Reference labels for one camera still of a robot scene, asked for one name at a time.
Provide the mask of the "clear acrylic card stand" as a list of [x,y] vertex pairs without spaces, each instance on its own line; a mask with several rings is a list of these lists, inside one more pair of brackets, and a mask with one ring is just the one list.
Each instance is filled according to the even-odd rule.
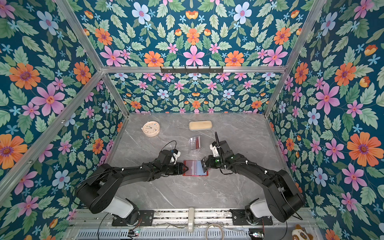
[[200,150],[200,149],[196,150],[196,146],[195,146],[196,137],[197,136],[194,136],[194,137],[191,137],[189,139],[189,150],[190,150],[190,152],[199,151]]

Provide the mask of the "cards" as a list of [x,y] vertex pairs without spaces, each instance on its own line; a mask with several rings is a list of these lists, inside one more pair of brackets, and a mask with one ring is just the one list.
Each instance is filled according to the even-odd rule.
[[196,137],[195,146],[196,146],[196,150],[199,150],[201,148],[201,138],[200,138],[200,136]]

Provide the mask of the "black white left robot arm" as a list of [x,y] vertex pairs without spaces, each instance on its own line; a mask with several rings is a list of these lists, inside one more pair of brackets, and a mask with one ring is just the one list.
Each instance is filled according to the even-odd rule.
[[139,208],[130,200],[116,196],[120,187],[138,182],[151,182],[161,177],[179,176],[189,168],[177,159],[180,152],[162,150],[152,162],[137,167],[119,168],[100,165],[96,172],[80,183],[76,197],[93,214],[108,213],[121,218],[129,226],[140,220]]

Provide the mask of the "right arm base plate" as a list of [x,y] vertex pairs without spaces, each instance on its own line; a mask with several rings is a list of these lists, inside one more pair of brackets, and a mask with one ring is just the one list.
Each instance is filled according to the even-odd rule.
[[234,226],[272,226],[273,220],[271,217],[257,218],[251,212],[240,209],[230,209]]

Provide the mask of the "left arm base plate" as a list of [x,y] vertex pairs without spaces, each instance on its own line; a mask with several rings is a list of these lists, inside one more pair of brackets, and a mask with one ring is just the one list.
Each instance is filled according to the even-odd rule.
[[114,216],[113,227],[148,227],[154,220],[154,210],[134,210],[126,218]]

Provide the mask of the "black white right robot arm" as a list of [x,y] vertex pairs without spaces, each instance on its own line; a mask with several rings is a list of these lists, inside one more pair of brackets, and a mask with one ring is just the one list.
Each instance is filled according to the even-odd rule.
[[215,139],[210,145],[213,154],[201,160],[203,172],[228,170],[229,175],[242,175],[263,189],[263,199],[256,199],[245,206],[245,218],[250,224],[256,224],[265,217],[286,222],[305,205],[303,194],[288,172],[269,170],[242,154],[234,154],[226,141],[219,140],[218,133],[215,133]]

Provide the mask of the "red leather card holder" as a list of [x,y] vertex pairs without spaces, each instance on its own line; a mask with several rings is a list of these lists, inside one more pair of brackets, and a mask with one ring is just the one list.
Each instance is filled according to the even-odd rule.
[[209,172],[204,172],[202,163],[195,160],[185,160],[184,165],[188,170],[183,173],[186,177],[205,177],[209,175]]

